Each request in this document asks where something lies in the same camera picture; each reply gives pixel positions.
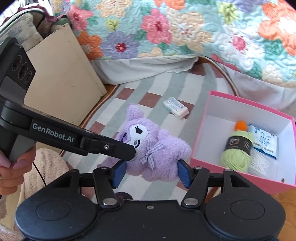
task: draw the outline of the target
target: stuffed animal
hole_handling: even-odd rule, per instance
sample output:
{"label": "stuffed animal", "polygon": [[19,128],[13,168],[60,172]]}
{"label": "stuffed animal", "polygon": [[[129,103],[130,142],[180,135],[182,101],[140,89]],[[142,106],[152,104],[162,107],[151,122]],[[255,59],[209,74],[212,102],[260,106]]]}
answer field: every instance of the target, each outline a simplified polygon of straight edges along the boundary
{"label": "stuffed animal", "polygon": [[[133,145],[135,157],[127,162],[127,173],[142,174],[147,181],[173,181],[178,178],[177,161],[190,157],[191,148],[183,140],[173,137],[165,129],[144,118],[136,104],[127,109],[126,123],[115,138]],[[119,159],[107,157],[100,166],[112,167]]]}

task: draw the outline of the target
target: pink fingernail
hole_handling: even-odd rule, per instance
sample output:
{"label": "pink fingernail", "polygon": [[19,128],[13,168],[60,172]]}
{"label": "pink fingernail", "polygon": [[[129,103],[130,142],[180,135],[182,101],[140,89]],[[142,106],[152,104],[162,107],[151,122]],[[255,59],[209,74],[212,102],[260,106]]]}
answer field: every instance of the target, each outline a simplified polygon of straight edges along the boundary
{"label": "pink fingernail", "polygon": [[21,169],[27,165],[28,165],[28,162],[26,160],[20,160],[13,166],[13,169]]}
{"label": "pink fingernail", "polygon": [[0,166],[10,167],[11,162],[6,158],[6,156],[0,154]]}

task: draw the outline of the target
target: screw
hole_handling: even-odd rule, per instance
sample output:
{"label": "screw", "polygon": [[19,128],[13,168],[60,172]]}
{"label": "screw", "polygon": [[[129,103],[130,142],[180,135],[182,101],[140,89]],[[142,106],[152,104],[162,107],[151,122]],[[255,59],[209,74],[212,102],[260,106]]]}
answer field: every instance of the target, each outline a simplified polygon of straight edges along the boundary
{"label": "screw", "polygon": [[184,200],[184,203],[188,206],[194,206],[194,205],[198,204],[198,200],[196,198],[186,198]]}
{"label": "screw", "polygon": [[105,198],[103,200],[103,204],[106,205],[106,206],[113,206],[117,203],[117,200],[115,198]]}

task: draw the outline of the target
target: white bed skirt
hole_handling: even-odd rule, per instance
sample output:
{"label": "white bed skirt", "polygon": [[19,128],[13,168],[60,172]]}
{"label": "white bed skirt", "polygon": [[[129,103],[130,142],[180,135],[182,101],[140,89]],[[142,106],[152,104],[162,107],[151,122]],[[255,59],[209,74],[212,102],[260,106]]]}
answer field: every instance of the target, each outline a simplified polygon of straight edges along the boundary
{"label": "white bed skirt", "polygon": [[[148,78],[163,72],[180,73],[191,69],[197,55],[147,57],[119,60],[92,60],[96,73],[104,84],[118,85]],[[296,100],[296,89],[284,88],[232,70],[218,64],[236,86],[240,97],[277,110],[283,110]]]}

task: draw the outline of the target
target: green yarn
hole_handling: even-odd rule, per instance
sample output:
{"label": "green yarn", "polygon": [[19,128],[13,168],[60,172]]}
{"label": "green yarn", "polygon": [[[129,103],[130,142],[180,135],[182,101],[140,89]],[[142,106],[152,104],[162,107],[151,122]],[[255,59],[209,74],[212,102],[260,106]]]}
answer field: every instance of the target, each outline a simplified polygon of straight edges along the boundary
{"label": "green yarn", "polygon": [[[231,136],[241,136],[249,139],[252,143],[254,137],[251,132],[246,131],[234,131]],[[221,155],[221,165],[230,168],[235,171],[247,172],[251,157],[242,150],[238,149],[227,149],[223,151]]]}

